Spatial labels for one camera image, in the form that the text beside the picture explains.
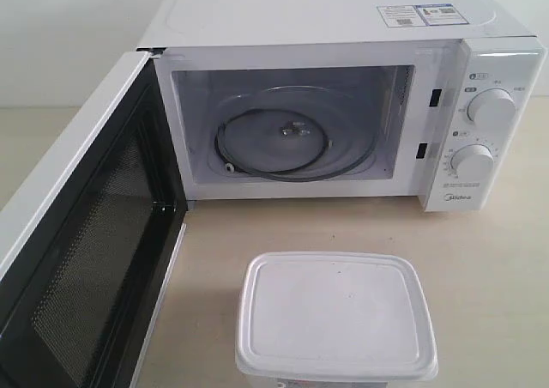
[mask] control panel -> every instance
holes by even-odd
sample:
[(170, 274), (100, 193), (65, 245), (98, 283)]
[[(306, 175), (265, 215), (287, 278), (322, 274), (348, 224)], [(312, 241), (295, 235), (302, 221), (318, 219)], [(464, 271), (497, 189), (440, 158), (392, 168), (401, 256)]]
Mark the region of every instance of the control panel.
[(454, 111), (425, 210), (484, 205), (545, 54), (534, 37), (462, 41)]

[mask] open microwave door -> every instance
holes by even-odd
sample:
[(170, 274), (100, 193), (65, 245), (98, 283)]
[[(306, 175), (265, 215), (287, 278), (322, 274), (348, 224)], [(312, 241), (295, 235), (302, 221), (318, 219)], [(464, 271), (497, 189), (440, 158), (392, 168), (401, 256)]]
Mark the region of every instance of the open microwave door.
[(129, 386), (186, 211), (154, 65), (124, 54), (0, 214), (0, 386)]

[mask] plastic container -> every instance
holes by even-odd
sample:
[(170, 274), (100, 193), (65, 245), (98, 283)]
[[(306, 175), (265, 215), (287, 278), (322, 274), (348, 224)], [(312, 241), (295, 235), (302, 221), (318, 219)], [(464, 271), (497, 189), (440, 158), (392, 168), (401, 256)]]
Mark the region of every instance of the plastic container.
[(404, 259), (281, 252), (254, 259), (236, 362), (254, 388), (366, 388), (437, 375), (418, 276)]

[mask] microwave oven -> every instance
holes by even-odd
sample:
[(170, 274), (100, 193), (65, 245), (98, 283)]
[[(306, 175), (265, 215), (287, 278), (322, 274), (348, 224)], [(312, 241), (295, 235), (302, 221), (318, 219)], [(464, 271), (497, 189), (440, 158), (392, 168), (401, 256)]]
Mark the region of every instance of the microwave oven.
[(0, 386), (134, 386), (196, 200), (480, 209), (546, 50), (492, 0), (165, 0), (0, 214)]

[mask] timer knob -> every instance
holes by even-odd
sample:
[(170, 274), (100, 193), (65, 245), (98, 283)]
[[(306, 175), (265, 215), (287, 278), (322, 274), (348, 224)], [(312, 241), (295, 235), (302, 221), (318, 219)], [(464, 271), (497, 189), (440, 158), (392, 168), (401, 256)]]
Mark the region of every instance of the timer knob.
[(455, 152), (450, 165), (459, 178), (476, 181), (492, 172), (494, 158), (486, 146), (469, 145)]
[(504, 90), (490, 89), (471, 101), (467, 115), (481, 129), (502, 129), (513, 121), (516, 105)]

